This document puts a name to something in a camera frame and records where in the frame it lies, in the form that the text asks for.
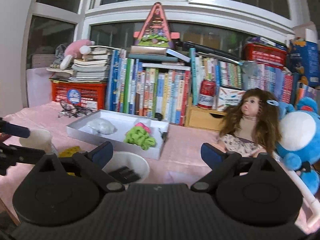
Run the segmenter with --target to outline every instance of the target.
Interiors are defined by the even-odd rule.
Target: doll's turtleneck top
[[[257,118],[243,115],[240,120],[240,129],[235,131],[235,136],[253,142],[252,132],[256,125]]]

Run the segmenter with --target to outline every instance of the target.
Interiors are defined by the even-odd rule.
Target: triangular toy
[[[180,33],[169,32],[162,5],[156,2],[149,12],[141,31],[135,32],[133,36],[137,38],[134,43],[137,46],[173,48],[172,39],[179,39]]]

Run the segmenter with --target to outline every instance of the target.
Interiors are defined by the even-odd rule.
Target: drawer handle cutout
[[[221,114],[212,114],[212,113],[210,113],[210,115],[211,115],[213,118],[218,118],[218,119],[224,117],[224,115],[221,115]]]

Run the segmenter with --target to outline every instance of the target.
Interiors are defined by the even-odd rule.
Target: green scrunchie
[[[143,150],[148,150],[156,145],[156,139],[151,137],[145,129],[140,126],[132,127],[125,136],[125,143],[139,145]]]

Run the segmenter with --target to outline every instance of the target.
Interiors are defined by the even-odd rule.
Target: red beer can
[[[212,80],[203,80],[199,92],[198,107],[202,109],[211,109],[215,92],[216,83]]]

